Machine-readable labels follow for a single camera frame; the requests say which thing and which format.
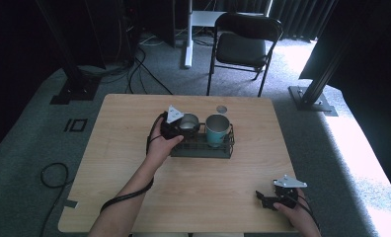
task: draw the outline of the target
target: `desk leg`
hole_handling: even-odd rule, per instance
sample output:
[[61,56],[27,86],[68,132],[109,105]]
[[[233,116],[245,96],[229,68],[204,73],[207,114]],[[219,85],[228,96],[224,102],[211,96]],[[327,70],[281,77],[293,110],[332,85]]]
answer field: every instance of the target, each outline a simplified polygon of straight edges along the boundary
[[192,67],[193,61],[193,0],[189,0],[189,25],[188,25],[188,37],[187,37],[187,50],[186,50],[186,67]]

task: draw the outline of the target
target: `black chair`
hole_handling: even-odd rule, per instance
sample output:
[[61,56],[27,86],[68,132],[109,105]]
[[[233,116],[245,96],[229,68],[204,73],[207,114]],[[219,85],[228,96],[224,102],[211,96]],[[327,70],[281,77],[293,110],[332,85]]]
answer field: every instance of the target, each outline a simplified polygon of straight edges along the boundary
[[256,72],[253,80],[257,80],[264,68],[263,81],[258,93],[258,97],[261,97],[273,50],[281,35],[282,25],[276,19],[238,13],[221,15],[214,24],[207,96],[210,95],[214,67],[223,67]]

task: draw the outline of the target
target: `person's arm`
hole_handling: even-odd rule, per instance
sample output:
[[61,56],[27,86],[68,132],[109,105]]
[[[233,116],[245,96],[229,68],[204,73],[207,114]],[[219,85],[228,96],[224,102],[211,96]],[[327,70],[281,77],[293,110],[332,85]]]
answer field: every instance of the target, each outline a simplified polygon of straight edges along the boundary
[[[153,140],[149,144],[146,158],[127,184],[117,194],[117,197],[128,195],[145,188],[170,154],[171,149],[183,140],[182,136],[177,136],[170,140],[166,140],[163,136],[160,136],[160,124],[162,120],[162,118],[158,120],[151,135],[151,139]],[[133,227],[144,197],[145,194],[109,205],[98,216],[89,232],[89,236],[127,236]]]
[[[304,197],[302,190],[297,189],[297,191],[301,197]],[[304,206],[309,207],[306,200],[301,197],[298,199],[298,201]],[[312,216],[300,205],[297,205],[291,209],[281,203],[276,202],[274,203],[274,207],[290,220],[290,223],[300,232],[302,236],[321,237],[321,232],[319,231],[318,226],[316,226]]]

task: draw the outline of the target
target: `wooden table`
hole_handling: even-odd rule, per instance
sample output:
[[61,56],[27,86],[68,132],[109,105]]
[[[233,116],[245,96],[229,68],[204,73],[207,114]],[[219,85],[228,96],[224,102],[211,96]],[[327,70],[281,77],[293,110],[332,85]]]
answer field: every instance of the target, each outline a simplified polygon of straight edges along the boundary
[[227,108],[234,127],[230,159],[169,157],[155,176],[133,232],[287,232],[281,214],[255,191],[274,196],[273,179],[295,177],[273,103],[265,98],[107,95],[64,207],[62,232],[88,232],[145,157],[154,120],[173,105],[200,122]]

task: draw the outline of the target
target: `blue cup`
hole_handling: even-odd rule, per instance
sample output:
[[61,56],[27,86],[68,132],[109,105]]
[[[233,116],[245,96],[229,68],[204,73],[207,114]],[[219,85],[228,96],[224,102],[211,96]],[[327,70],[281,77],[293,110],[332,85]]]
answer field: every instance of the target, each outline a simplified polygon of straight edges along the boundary
[[211,115],[205,121],[207,143],[211,147],[219,147],[229,131],[230,121],[223,115]]

